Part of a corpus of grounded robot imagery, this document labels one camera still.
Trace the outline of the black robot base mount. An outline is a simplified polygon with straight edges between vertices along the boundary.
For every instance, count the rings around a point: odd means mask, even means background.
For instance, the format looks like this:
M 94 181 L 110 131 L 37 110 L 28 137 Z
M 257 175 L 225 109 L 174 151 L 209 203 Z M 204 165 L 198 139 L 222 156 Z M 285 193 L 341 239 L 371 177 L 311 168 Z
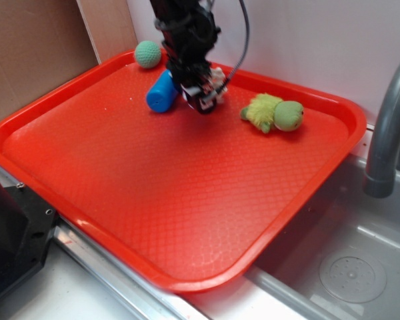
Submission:
M 0 183 L 0 299 L 43 268 L 57 218 L 31 188 Z

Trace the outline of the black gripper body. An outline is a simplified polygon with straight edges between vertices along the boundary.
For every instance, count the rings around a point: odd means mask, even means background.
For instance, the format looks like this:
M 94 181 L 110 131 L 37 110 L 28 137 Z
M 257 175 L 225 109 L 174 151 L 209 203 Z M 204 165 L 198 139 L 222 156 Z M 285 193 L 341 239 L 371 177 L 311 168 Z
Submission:
M 204 7 L 156 7 L 155 27 L 162 32 L 167 69 L 176 88 L 210 83 L 206 55 L 214 48 L 220 28 Z

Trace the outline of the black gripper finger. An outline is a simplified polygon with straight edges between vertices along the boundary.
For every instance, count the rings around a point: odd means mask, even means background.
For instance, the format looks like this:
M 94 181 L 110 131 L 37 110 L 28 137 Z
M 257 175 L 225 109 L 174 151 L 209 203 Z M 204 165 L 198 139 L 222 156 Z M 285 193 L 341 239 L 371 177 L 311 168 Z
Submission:
M 210 83 L 188 87 L 181 85 L 181 93 L 190 108 L 200 114 L 209 114 L 216 108 L 217 93 Z

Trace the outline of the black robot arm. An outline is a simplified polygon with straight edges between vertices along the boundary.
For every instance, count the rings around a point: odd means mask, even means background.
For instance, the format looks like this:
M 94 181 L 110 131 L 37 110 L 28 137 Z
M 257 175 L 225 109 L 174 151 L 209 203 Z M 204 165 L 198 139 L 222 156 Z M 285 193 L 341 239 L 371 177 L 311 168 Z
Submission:
M 217 104 L 212 93 L 211 63 L 206 59 L 221 32 L 210 10 L 199 1 L 152 1 L 155 27 L 162 32 L 166 67 L 189 106 L 201 114 Z

